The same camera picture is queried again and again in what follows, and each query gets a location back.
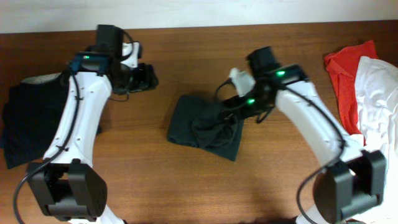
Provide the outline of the black Nike t-shirt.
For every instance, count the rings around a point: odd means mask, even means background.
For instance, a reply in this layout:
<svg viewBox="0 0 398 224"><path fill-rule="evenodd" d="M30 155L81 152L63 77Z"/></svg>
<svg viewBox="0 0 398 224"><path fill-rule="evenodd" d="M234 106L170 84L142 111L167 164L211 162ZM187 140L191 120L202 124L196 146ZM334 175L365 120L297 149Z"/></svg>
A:
<svg viewBox="0 0 398 224"><path fill-rule="evenodd" d="M182 95L174 109L167 140L171 143L203 149L229 161L235 161L242 138L244 121L222 111L217 103Z"/></svg>

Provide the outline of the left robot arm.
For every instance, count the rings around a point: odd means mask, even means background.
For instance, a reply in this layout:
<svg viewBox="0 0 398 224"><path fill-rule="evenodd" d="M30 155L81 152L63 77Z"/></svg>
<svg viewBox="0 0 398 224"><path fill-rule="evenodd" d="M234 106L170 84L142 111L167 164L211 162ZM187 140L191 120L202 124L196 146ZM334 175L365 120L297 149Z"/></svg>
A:
<svg viewBox="0 0 398 224"><path fill-rule="evenodd" d="M125 30L98 25L95 44L68 64L68 96L55 137L21 181L45 216L68 223L125 222L107 204L106 182L93 170L93 146L112 94L129 96L159 84L153 66L139 62L141 55L140 43Z"/></svg>

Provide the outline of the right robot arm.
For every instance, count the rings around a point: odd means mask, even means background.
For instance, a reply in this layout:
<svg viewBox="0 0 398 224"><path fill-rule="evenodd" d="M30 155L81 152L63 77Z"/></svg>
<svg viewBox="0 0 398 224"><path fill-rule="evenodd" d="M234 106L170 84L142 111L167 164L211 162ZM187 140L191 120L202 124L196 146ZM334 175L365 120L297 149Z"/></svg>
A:
<svg viewBox="0 0 398 224"><path fill-rule="evenodd" d="M270 47L246 57L250 71L232 68L227 85L236 96L222 102L223 112L261 123L278 109L295 125L316 156L319 168L299 185L300 214L291 223L345 223L378 207L384 199L387 160L353 139L319 97L298 64L282 66Z"/></svg>

